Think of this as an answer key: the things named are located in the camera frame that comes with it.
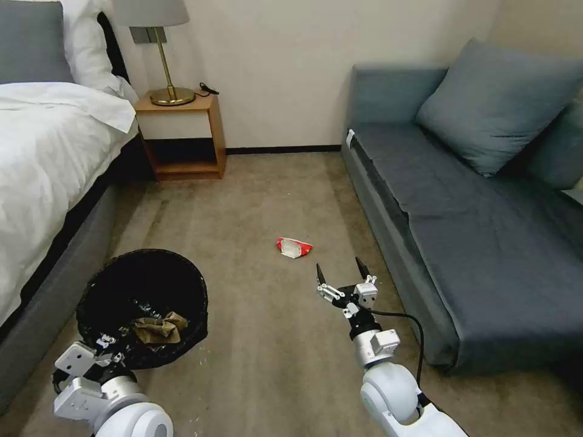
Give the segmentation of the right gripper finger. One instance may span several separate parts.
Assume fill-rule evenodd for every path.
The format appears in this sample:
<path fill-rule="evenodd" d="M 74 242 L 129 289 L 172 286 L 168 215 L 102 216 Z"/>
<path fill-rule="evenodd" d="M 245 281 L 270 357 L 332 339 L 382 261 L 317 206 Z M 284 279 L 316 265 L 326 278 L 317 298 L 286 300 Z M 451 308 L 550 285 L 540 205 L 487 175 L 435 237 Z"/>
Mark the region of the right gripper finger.
<path fill-rule="evenodd" d="M 336 289 L 334 286 L 331 286 L 326 282 L 319 263 L 316 264 L 316 277 L 318 283 L 316 291 L 320 297 L 331 303 L 333 306 L 346 305 L 346 295 L 344 292 Z"/>
<path fill-rule="evenodd" d="M 370 288 L 373 286 L 376 287 L 377 276 L 374 276 L 370 273 L 367 265 L 359 257 L 355 257 L 355 261 L 362 278 L 362 281 L 357 283 L 355 288 Z"/>

